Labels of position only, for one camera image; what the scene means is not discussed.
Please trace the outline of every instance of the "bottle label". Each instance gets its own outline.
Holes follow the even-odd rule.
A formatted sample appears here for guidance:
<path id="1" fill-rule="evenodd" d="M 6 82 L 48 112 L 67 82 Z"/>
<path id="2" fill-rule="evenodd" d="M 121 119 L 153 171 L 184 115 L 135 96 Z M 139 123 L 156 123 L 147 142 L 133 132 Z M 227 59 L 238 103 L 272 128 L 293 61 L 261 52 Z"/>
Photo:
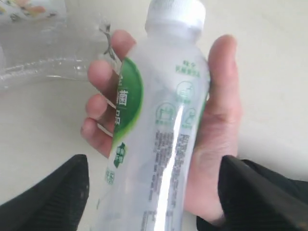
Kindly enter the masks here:
<path id="1" fill-rule="evenodd" d="M 209 73 L 180 57 L 155 67 L 126 58 L 93 231 L 176 231 Z"/>
<path id="2" fill-rule="evenodd" d="M 65 16 L 64 0 L 0 0 L 0 24 Z"/>

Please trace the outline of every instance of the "clear plastic bag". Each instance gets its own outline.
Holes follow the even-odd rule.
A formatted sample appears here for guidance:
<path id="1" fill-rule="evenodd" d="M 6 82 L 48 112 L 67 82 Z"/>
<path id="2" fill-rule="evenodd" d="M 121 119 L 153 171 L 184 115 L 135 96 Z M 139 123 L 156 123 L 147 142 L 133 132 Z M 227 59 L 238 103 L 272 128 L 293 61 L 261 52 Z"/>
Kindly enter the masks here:
<path id="1" fill-rule="evenodd" d="M 0 91 L 51 77 L 87 80 L 88 66 L 96 59 L 107 60 L 117 69 L 111 25 L 103 12 L 77 0 L 65 4 L 65 15 L 37 20 L 20 16 L 17 21 L 11 15 L 11 22 L 0 24 Z"/>

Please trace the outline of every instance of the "transparent bottle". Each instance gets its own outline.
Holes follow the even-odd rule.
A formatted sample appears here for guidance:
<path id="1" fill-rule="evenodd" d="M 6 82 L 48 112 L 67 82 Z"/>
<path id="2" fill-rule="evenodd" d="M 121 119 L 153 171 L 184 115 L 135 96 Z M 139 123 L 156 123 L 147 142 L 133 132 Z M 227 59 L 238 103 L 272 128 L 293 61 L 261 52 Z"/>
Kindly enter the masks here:
<path id="1" fill-rule="evenodd" d="M 81 0 L 0 0 L 0 91 L 50 78 L 87 80 L 92 60 L 114 68 L 111 23 Z"/>
<path id="2" fill-rule="evenodd" d="M 180 231 L 209 90 L 198 0 L 152 0 L 147 38 L 122 63 L 115 131 L 93 231 Z"/>

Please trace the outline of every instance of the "finger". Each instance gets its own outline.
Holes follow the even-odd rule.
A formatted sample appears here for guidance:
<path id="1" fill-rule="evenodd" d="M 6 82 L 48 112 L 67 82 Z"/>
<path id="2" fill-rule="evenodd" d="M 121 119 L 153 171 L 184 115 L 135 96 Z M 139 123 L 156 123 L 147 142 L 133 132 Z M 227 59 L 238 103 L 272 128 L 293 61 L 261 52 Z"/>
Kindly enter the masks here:
<path id="1" fill-rule="evenodd" d="M 93 95 L 86 105 L 86 112 L 89 118 L 97 121 L 107 131 L 113 133 L 116 110 L 108 104 L 103 95 Z"/>
<path id="2" fill-rule="evenodd" d="M 90 83 L 112 103 L 116 102 L 119 77 L 106 61 L 94 61 L 88 70 Z"/>
<path id="3" fill-rule="evenodd" d="M 97 125 L 97 122 L 87 118 L 81 128 L 82 137 L 102 155 L 109 157 L 112 138 L 104 133 Z"/>
<path id="4" fill-rule="evenodd" d="M 120 60 L 123 60 L 136 40 L 126 31 L 117 30 L 111 38 L 111 45 Z"/>
<path id="5" fill-rule="evenodd" d="M 236 47 L 235 38 L 224 35 L 215 41 L 208 61 L 211 87 L 205 111 L 230 122 L 241 114 Z"/>

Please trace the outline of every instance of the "hand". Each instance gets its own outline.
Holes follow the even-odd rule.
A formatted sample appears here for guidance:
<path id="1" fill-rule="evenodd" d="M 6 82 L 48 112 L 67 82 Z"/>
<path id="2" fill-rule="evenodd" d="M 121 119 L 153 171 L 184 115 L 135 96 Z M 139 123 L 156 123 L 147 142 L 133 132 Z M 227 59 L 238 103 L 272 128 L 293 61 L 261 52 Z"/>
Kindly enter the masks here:
<path id="1" fill-rule="evenodd" d="M 112 46 L 121 60 L 134 44 L 135 40 L 125 31 L 113 35 Z M 199 128 L 186 189 L 185 209 L 212 224 L 223 220 L 218 197 L 221 158 L 236 156 L 238 148 L 242 109 L 235 53 L 236 41 L 228 35 L 218 38 L 210 51 L 210 98 Z M 93 148 L 108 157 L 112 138 L 98 125 L 110 132 L 114 129 L 115 109 L 106 99 L 116 101 L 118 76 L 107 62 L 95 61 L 89 68 L 89 80 L 102 94 L 89 99 L 88 118 L 81 134 Z"/>

